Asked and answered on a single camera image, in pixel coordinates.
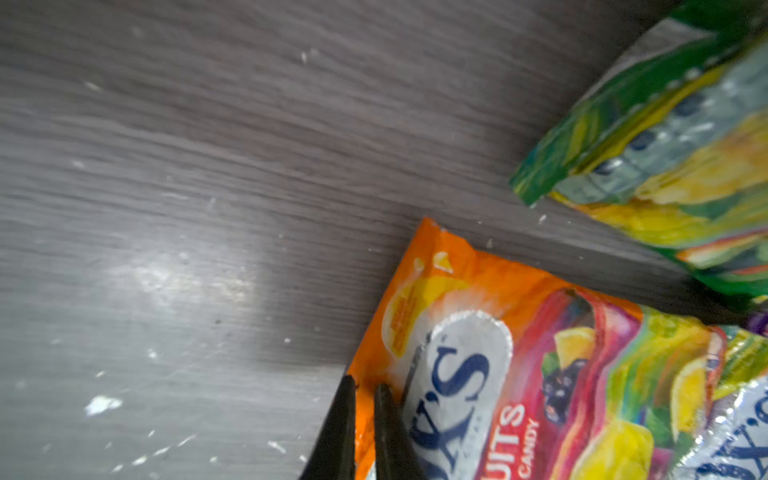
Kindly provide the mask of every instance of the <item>fruit illustration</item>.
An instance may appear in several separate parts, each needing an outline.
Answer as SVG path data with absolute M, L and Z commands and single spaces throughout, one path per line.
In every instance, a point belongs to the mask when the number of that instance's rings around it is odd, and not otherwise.
M 691 360 L 672 383 L 672 436 L 677 441 L 681 432 L 694 433 L 704 421 L 707 387 L 707 358 Z
M 432 257 L 432 265 L 438 269 L 447 273 L 453 273 L 453 267 L 448 261 L 448 254 L 446 252 L 438 252 Z
M 382 322 L 382 340 L 394 356 L 401 357 L 416 320 L 443 294 L 466 288 L 466 282 L 449 276 L 429 276 L 406 282 L 387 304 Z
M 617 419 L 589 442 L 570 480 L 646 480 L 653 454 L 654 438 L 648 429 Z
M 561 330 L 554 335 L 560 369 L 566 369 L 576 359 L 589 359 L 594 350 L 594 329 L 577 326 Z
M 577 359 L 565 370 L 555 369 L 542 382 L 544 415 L 555 425 L 562 425 L 568 419 L 568 407 L 571 404 L 576 379 L 586 364 L 586 359 Z

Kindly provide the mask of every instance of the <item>lemon slice illustration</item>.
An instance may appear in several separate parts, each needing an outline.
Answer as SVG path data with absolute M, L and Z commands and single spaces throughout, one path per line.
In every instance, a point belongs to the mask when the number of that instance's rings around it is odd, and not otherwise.
M 436 269 L 439 269 L 448 273 L 453 273 L 453 267 L 451 266 L 451 263 L 448 261 L 447 252 L 435 253 L 435 256 L 432 257 L 432 265 Z
M 594 350 L 594 329 L 577 326 L 561 330 L 554 335 L 555 349 L 560 359 L 560 369 L 565 369 L 576 359 L 589 359 Z
M 705 357 L 691 360 L 674 378 L 670 412 L 675 441 L 680 432 L 694 433 L 704 420 L 706 365 Z
M 650 430 L 614 420 L 581 454 L 571 480 L 646 480 L 653 454 L 654 437 Z

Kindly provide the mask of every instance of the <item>white debris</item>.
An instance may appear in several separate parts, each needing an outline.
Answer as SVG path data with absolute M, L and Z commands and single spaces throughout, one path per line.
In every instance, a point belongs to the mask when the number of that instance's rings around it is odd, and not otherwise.
M 92 417 L 100 413 L 104 413 L 107 410 L 119 409 L 122 407 L 123 401 L 120 399 L 113 399 L 108 396 L 96 395 L 91 403 L 85 406 L 85 415 Z
M 152 456 L 153 456 L 153 457 L 157 457 L 158 455 L 163 455 L 165 452 L 167 452 L 168 450 L 170 450 L 170 447 L 171 447 L 171 446 L 172 446 L 172 445 L 169 445 L 169 446 L 165 447 L 164 449 L 160 449 L 160 450 L 157 450 L 155 453 L 153 453 L 153 454 L 152 454 Z
M 197 438 L 197 433 L 194 434 L 194 435 L 190 435 L 190 436 L 186 437 L 184 440 L 179 442 L 178 445 L 176 445 L 176 446 L 178 446 L 178 447 L 184 446 L 184 444 L 186 444 L 190 440 L 194 440 L 195 438 Z
M 166 198 L 175 198 L 176 200 L 189 200 L 190 199 L 186 195 L 175 194 L 174 192 L 163 192 L 162 194 L 160 194 L 160 196 L 161 197 L 166 197 Z
M 88 88 L 89 90 L 93 90 L 93 91 L 103 91 L 104 90 L 103 88 L 99 87 L 98 85 L 96 85 L 92 81 L 84 81 L 83 85 L 85 85 L 85 87 Z
M 282 453 L 283 455 L 285 455 L 286 449 L 281 444 L 273 440 L 268 441 L 266 444 L 272 447 L 273 449 L 277 450 L 278 452 Z

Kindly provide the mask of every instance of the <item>brand logo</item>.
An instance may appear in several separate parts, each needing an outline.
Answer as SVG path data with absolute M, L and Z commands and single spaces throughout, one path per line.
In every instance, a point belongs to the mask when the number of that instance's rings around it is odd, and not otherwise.
M 692 478 L 758 480 L 768 475 L 767 380 L 753 381 L 731 400 L 730 408 L 716 416 L 713 431 L 684 461 Z
M 456 313 L 431 332 L 403 407 L 427 478 L 475 477 L 511 358 L 509 330 L 484 312 Z

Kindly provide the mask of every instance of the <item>orange candy bag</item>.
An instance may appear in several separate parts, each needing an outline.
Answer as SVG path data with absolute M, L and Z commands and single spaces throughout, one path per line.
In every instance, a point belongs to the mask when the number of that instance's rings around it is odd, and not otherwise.
M 664 478 L 767 354 L 762 337 L 575 286 L 424 219 L 349 367 L 356 479 L 376 477 L 382 382 L 427 478 Z

